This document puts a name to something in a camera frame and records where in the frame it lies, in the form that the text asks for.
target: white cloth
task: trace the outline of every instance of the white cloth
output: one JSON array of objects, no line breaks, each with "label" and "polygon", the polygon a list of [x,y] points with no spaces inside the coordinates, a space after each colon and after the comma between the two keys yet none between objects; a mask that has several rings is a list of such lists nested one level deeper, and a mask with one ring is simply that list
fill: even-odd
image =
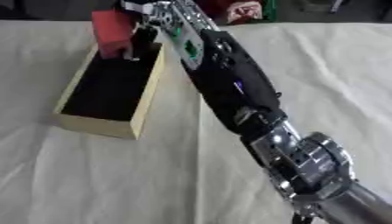
[{"label": "white cloth", "polygon": [[[168,47],[138,141],[56,127],[52,109],[93,43],[90,23],[0,22],[0,222],[289,223],[291,209],[224,130]],[[392,29],[387,24],[231,27],[302,132],[352,155],[391,199]]]}]

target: silver metal part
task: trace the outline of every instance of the silver metal part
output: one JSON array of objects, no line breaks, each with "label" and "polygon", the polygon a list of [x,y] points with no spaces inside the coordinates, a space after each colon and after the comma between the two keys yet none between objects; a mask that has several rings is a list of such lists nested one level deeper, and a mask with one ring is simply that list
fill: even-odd
[{"label": "silver metal part", "polygon": [[318,206],[319,215],[331,224],[392,223],[392,206],[356,182]]},{"label": "silver metal part", "polygon": [[148,16],[150,23],[159,23],[174,44],[181,59],[195,70],[204,57],[204,43],[200,32],[219,28],[193,1],[157,2]]},{"label": "silver metal part", "polygon": [[[321,200],[341,191],[352,181],[350,159],[341,147],[318,132],[301,138],[287,121],[255,140],[251,147],[275,188],[303,216],[316,216]],[[303,183],[300,187],[305,187],[306,193],[298,192],[298,181]]]},{"label": "silver metal part", "polygon": [[154,8],[153,3],[138,4],[121,0],[120,4],[127,11],[137,11],[147,15],[150,15]]}]

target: black robot arm segment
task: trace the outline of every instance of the black robot arm segment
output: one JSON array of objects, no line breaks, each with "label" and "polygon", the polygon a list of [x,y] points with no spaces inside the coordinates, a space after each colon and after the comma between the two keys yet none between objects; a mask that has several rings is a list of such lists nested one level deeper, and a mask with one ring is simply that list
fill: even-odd
[{"label": "black robot arm segment", "polygon": [[[284,113],[264,72],[226,31],[202,30],[200,37],[204,44],[201,64],[196,69],[183,64],[208,106],[237,134],[270,132]],[[244,120],[252,113],[262,117],[257,125]]]}]

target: green component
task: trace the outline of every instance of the green component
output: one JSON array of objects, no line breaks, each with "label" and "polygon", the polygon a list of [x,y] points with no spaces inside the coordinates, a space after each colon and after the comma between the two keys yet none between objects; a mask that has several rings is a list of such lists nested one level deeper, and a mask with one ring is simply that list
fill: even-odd
[{"label": "green component", "polygon": [[191,56],[191,59],[196,58],[196,55],[198,55],[198,49],[196,49],[196,47],[193,45],[191,40],[186,41],[185,51],[189,53],[189,56]]},{"label": "green component", "polygon": [[181,34],[181,28],[177,28],[171,35],[177,38]]},{"label": "green component", "polygon": [[275,22],[277,20],[277,5],[276,0],[263,1],[262,16],[265,22]]},{"label": "green component", "polygon": [[177,37],[179,36],[179,34],[181,34],[181,28],[177,28],[177,30],[176,30],[176,36]]}]

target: metal cylinder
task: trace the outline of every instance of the metal cylinder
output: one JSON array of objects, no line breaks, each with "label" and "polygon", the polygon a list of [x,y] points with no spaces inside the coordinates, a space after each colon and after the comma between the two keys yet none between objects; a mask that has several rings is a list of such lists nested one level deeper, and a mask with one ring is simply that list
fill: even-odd
[{"label": "metal cylinder", "polygon": [[357,182],[319,205],[331,224],[392,224],[392,206]]}]

